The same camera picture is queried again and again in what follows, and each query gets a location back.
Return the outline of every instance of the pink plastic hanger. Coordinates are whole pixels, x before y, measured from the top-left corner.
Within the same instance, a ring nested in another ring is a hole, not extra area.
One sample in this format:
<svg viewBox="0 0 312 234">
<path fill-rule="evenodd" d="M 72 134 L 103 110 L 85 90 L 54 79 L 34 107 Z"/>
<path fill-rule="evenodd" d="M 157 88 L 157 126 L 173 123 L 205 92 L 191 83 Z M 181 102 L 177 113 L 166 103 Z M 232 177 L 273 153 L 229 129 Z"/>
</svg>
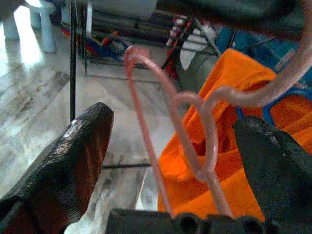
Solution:
<svg viewBox="0 0 312 234">
<path fill-rule="evenodd" d="M 206 100 L 203 100 L 195 93 L 178 93 L 164 71 L 149 59 L 149 51 L 147 49 L 132 46 L 126 50 L 125 71 L 134 98 L 137 117 L 165 209 L 169 212 L 171 217 L 174 217 L 171 203 L 166 193 L 149 131 L 144 120 L 140 100 L 132 81 L 132 70 L 135 63 L 140 62 L 145 64 L 155 73 L 156 77 L 163 85 L 164 91 L 169 96 L 170 100 L 169 112 L 171 119 L 179 135 L 180 142 L 193 173 L 199 181 L 207 183 L 219 213 L 233 217 L 230 206 L 226 201 L 215 173 L 218 155 L 218 136 L 212 110 L 221 100 L 227 101 L 233 106 L 245 108 L 258 108 L 267 105 L 289 90 L 310 69 L 312 65 L 312 1 L 302 0 L 302 3 L 305 14 L 305 26 L 296 54 L 287 67 L 281 71 L 273 81 L 254 92 L 242 92 L 230 86 L 220 86 L 213 91 Z M 178 106 L 182 103 L 193 105 L 201 116 L 206 136 L 206 160 L 203 166 L 201 166 L 198 161 L 196 151 L 178 114 Z"/>
</svg>

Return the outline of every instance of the orange cloth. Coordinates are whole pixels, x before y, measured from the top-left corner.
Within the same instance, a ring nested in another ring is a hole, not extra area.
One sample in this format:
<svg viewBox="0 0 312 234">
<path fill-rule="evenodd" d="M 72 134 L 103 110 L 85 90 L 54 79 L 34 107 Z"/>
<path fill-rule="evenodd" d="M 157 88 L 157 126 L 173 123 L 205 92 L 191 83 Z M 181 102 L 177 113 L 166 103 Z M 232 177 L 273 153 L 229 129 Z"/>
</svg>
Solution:
<svg viewBox="0 0 312 234">
<path fill-rule="evenodd" d="M 269 68 L 238 51 L 229 49 L 218 60 L 199 95 L 206 99 L 214 89 L 223 84 L 231 85 L 239 90 L 256 90 L 275 76 L 276 74 Z M 300 96 L 288 96 L 271 110 L 276 126 L 290 133 L 309 154 L 312 153 L 311 110 L 311 102 Z M 244 109 L 243 113 L 262 116 L 261 109 Z M 261 209 L 248 185 L 236 145 L 232 128 L 237 120 L 235 109 L 226 102 L 220 102 L 214 108 L 213 116 L 219 137 L 219 155 L 215 171 L 230 208 L 235 217 L 251 215 L 264 220 Z M 188 110 L 183 123 L 199 159 L 203 161 L 205 135 L 194 107 Z M 205 183 L 200 183 L 194 177 L 177 134 L 173 135 L 162 152 L 159 163 L 175 214 L 192 212 L 200 218 L 206 218 L 208 214 L 217 214 L 211 193 Z M 161 197 L 158 197 L 158 209 L 163 211 Z"/>
</svg>

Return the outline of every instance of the floor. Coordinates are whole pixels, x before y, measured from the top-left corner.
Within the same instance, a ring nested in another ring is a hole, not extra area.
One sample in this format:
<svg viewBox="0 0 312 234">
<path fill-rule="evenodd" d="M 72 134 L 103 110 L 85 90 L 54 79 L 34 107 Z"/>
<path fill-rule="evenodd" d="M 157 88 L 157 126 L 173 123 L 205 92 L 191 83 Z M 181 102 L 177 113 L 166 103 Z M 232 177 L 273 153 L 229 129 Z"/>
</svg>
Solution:
<svg viewBox="0 0 312 234">
<path fill-rule="evenodd" d="M 17 182 L 41 150 L 69 124 L 70 42 L 55 28 L 57 52 L 41 49 L 40 32 L 30 26 L 29 10 L 15 12 L 20 40 L 4 39 L 0 26 L 0 197 Z M 152 48 L 161 64 L 166 51 Z M 135 70 L 137 80 L 155 81 L 146 70 Z M 103 102 L 115 112 L 106 164 L 148 162 L 142 135 L 123 69 L 77 60 L 77 112 Z M 167 102 L 156 83 L 136 82 L 156 154 L 174 132 Z M 102 171 L 87 212 L 66 234 L 102 234 L 112 208 L 156 209 L 157 189 L 152 173 L 142 183 L 146 169 Z"/>
</svg>

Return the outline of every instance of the blue hanger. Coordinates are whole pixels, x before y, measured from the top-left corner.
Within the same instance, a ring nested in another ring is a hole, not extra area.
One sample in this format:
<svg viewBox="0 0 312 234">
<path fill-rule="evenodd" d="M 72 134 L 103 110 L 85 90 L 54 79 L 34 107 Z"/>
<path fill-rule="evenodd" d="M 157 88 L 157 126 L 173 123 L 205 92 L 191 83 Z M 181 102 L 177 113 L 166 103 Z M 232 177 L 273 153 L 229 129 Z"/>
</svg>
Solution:
<svg viewBox="0 0 312 234">
<path fill-rule="evenodd" d="M 286 96 L 289 95 L 300 95 L 306 97 L 309 101 L 312 101 L 312 87 L 309 87 L 307 85 L 295 85 L 290 90 L 288 90 L 286 93 L 284 93 L 282 96 L 280 96 L 278 99 L 276 99 L 274 102 L 271 102 L 270 104 L 266 105 L 262 109 L 263 118 L 265 121 L 267 121 L 269 124 L 274 125 L 274 120 L 271 116 L 270 110 L 272 107 L 274 107 L 278 102 L 281 101 Z M 238 119 L 241 119 L 244 117 L 243 111 L 241 108 L 236 107 L 236 114 Z"/>
</svg>

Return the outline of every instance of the blue object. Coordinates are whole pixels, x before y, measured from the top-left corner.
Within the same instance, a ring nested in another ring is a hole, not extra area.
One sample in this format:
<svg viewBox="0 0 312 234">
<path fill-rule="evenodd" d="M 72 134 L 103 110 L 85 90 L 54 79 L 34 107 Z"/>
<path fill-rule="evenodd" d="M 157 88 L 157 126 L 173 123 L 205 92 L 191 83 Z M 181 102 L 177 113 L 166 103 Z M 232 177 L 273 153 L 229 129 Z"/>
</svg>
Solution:
<svg viewBox="0 0 312 234">
<path fill-rule="evenodd" d="M 280 96 L 275 101 L 271 102 L 270 104 L 264 106 L 262 108 L 262 114 L 265 121 L 267 121 L 269 124 L 274 125 L 274 120 L 271 116 L 270 110 L 272 107 L 274 107 L 278 102 L 280 102 L 284 97 L 289 95 L 300 95 L 306 97 L 309 101 L 312 101 L 312 87 L 309 87 L 307 85 L 295 85 L 290 90 L 288 90 L 286 93 L 284 93 L 282 96 Z M 241 119 L 244 117 L 243 111 L 241 108 L 236 107 L 236 114 L 237 118 Z"/>
<path fill-rule="evenodd" d="M 216 40 L 216 45 L 222 53 L 227 49 L 231 32 L 232 29 L 223 27 Z M 249 47 L 268 39 L 267 36 L 261 34 L 237 31 L 233 48 L 278 73 L 288 64 L 289 59 L 286 59 L 286 62 L 282 63 L 281 66 L 276 65 L 287 57 L 287 53 L 296 51 L 299 44 L 297 42 L 274 39 L 265 44 Z M 299 82 L 312 86 L 312 69 Z"/>
</svg>

